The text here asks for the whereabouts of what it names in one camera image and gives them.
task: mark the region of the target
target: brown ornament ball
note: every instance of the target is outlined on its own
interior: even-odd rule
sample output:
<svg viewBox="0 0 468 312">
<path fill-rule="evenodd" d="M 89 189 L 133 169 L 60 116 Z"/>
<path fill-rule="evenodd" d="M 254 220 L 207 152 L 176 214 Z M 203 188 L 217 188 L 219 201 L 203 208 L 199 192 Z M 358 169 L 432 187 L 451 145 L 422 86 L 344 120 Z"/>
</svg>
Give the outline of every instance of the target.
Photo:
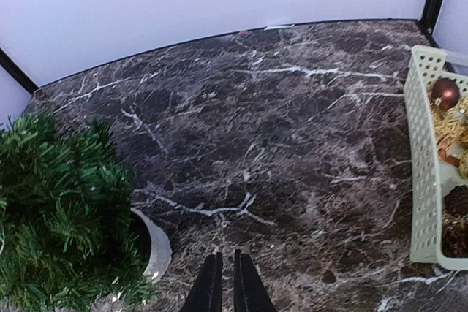
<svg viewBox="0 0 468 312">
<path fill-rule="evenodd" d="M 439 109 L 447 111 L 458 104 L 460 90 L 450 78 L 440 78 L 432 86 L 431 99 Z"/>
</svg>

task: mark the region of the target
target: green pine branch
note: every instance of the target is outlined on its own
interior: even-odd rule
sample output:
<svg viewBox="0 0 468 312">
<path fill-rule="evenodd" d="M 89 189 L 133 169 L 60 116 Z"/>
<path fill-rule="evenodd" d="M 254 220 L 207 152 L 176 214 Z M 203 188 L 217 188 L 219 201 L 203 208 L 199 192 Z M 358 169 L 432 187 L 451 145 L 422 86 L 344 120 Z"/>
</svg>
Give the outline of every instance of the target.
<svg viewBox="0 0 468 312">
<path fill-rule="evenodd" d="M 41 113 L 0 131 L 0 302 L 88 312 L 109 294 L 151 298 L 129 229 L 131 193 L 105 122 L 65 135 Z"/>
</svg>

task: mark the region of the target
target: marble floor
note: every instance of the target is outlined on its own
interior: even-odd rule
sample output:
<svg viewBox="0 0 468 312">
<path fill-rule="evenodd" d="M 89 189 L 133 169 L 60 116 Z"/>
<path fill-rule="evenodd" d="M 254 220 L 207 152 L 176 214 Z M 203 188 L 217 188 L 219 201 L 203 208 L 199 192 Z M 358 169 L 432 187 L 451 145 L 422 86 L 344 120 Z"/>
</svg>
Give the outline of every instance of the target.
<svg viewBox="0 0 468 312">
<path fill-rule="evenodd" d="M 250 253 L 278 311 L 467 311 L 467 277 L 409 261 L 402 88 L 412 21 L 248 31 L 106 64 L 38 91 L 27 111 L 113 123 L 135 207 L 173 262 L 144 311 L 177 311 L 207 254 Z"/>
</svg>

